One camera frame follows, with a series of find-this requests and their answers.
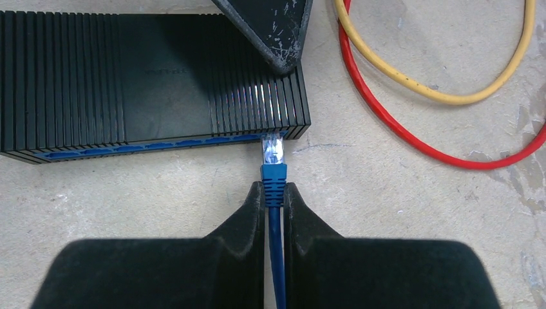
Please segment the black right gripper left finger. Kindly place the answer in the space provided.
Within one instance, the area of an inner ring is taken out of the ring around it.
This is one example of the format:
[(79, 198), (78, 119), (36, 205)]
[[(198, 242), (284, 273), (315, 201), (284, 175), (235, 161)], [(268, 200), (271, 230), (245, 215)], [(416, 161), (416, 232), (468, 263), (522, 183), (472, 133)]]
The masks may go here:
[(265, 195), (202, 238), (80, 239), (53, 260), (33, 308), (263, 308)]

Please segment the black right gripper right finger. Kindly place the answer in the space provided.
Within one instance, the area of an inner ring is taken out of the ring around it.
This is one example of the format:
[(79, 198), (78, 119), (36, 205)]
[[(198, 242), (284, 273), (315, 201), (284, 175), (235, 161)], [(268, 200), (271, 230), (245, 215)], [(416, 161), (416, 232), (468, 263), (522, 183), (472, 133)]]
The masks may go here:
[(449, 240), (346, 238), (284, 192), (289, 308), (498, 308), (485, 268)]

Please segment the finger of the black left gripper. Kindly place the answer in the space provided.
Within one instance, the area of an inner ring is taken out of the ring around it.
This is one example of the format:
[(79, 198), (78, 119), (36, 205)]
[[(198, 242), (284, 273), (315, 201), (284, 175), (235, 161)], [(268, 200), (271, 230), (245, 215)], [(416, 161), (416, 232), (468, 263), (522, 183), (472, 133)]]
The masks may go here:
[(300, 62), (312, 0), (213, 0), (280, 75)]

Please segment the black network switch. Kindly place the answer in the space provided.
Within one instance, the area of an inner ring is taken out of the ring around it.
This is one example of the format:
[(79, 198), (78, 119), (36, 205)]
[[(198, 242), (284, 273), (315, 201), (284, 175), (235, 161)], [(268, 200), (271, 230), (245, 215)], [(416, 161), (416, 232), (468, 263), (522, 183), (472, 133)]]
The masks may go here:
[(300, 138), (276, 75), (224, 16), (1, 12), (1, 154), (30, 164)]

